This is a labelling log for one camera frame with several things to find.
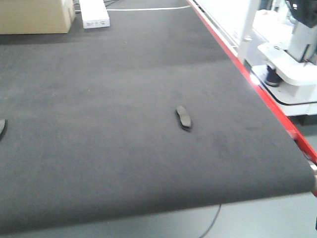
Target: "black rubber piece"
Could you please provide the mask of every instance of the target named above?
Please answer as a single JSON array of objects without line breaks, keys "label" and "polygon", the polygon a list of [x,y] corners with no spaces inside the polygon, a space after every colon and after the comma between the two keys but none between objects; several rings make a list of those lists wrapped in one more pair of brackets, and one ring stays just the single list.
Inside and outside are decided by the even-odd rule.
[{"label": "black rubber piece", "polygon": [[0,120],[0,140],[4,137],[7,129],[8,121],[5,119]]},{"label": "black rubber piece", "polygon": [[192,128],[192,120],[183,106],[177,106],[176,114],[178,115],[179,123],[183,130],[190,131]]}]

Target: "gray floor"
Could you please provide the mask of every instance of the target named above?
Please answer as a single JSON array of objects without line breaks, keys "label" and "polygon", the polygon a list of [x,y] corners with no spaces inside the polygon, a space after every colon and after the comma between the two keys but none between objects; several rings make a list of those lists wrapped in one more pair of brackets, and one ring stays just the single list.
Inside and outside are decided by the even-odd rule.
[{"label": "gray floor", "polygon": [[[1,238],[198,238],[217,207],[99,222]],[[317,200],[310,194],[228,204],[208,238],[315,237]]]}]

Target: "white machine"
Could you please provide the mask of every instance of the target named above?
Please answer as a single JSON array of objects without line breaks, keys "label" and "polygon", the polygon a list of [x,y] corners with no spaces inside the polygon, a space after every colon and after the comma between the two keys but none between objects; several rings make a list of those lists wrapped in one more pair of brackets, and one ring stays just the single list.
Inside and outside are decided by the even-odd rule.
[{"label": "white machine", "polygon": [[287,116],[316,115],[317,1],[286,3],[297,20],[291,41],[261,44],[266,64],[253,66],[252,72]]}]

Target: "black object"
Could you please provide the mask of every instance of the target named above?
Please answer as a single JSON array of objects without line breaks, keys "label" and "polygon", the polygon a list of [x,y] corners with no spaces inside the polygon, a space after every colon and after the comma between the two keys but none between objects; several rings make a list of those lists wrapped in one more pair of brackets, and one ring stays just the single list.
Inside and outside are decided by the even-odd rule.
[{"label": "black object", "polygon": [[[109,13],[111,29],[77,18],[64,35],[0,36],[0,233],[312,189],[302,152],[191,8]],[[186,136],[179,104],[195,116]]]},{"label": "black object", "polygon": [[265,79],[265,84],[271,87],[278,87],[283,79],[278,76],[276,73],[276,69],[272,69],[270,66],[267,65],[267,76]]},{"label": "black object", "polygon": [[177,106],[176,113],[178,115],[179,123],[183,130],[190,131],[192,128],[192,120],[183,106]]},{"label": "black object", "polygon": [[288,0],[293,17],[304,25],[313,28],[317,25],[316,0]]},{"label": "black object", "polygon": [[0,120],[0,140],[4,137],[7,130],[8,122],[5,119]]}]

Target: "black cable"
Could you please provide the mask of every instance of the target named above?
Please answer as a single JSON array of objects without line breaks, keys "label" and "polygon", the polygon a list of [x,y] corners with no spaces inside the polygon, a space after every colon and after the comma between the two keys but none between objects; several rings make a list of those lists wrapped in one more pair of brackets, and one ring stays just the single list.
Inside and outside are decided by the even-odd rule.
[{"label": "black cable", "polygon": [[213,228],[214,224],[216,223],[220,211],[221,211],[221,204],[219,204],[219,207],[218,207],[218,210],[216,212],[216,215],[214,216],[214,218],[213,218],[210,226],[208,227],[208,229],[198,238],[204,238],[204,237],[206,237],[206,235],[208,235],[208,233],[210,232],[210,230]]},{"label": "black cable", "polygon": [[115,2],[117,2],[117,1],[119,1],[119,0],[110,0],[111,1],[111,3],[108,3],[107,5],[106,5],[106,7],[107,6],[110,6],[111,4],[113,4],[113,3],[115,3]]}]

